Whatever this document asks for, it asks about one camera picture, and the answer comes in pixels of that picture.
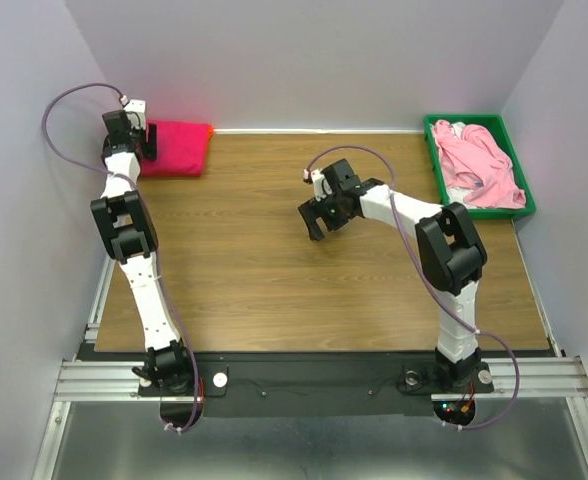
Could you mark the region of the magenta t-shirt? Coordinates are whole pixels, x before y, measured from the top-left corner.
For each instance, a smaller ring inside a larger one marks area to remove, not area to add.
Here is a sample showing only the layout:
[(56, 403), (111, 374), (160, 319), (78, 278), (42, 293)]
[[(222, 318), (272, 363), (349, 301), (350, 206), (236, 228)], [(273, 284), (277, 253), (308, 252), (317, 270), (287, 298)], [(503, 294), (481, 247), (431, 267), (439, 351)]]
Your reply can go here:
[(209, 124), (152, 120), (158, 126), (156, 161), (141, 161), (144, 178), (200, 177), (205, 170)]

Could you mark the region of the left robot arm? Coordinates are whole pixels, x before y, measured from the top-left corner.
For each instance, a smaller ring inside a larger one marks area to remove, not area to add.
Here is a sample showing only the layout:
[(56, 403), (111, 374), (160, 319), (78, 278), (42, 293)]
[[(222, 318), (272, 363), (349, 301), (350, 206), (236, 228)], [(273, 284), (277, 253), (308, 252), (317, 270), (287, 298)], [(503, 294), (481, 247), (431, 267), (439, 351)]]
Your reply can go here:
[(170, 315), (158, 266), (158, 236), (137, 187), (141, 161), (155, 154), (156, 127), (147, 125), (143, 101), (132, 101), (102, 119), (106, 182), (90, 210), (108, 256), (127, 280), (141, 321), (145, 357), (133, 372), (144, 385), (163, 393), (191, 394), (197, 371)]

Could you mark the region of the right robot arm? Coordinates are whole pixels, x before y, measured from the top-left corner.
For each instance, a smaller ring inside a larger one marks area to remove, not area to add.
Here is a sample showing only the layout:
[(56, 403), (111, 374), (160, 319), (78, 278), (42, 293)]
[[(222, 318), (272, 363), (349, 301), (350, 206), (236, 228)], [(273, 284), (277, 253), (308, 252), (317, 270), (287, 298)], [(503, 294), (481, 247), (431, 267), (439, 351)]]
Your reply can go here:
[(307, 169), (313, 197), (298, 207), (312, 241), (360, 217), (397, 228), (439, 309), (434, 378), (446, 390), (465, 384), (480, 364), (476, 297), (487, 252), (468, 210), (460, 203), (428, 203), (374, 178), (360, 179), (341, 159)]

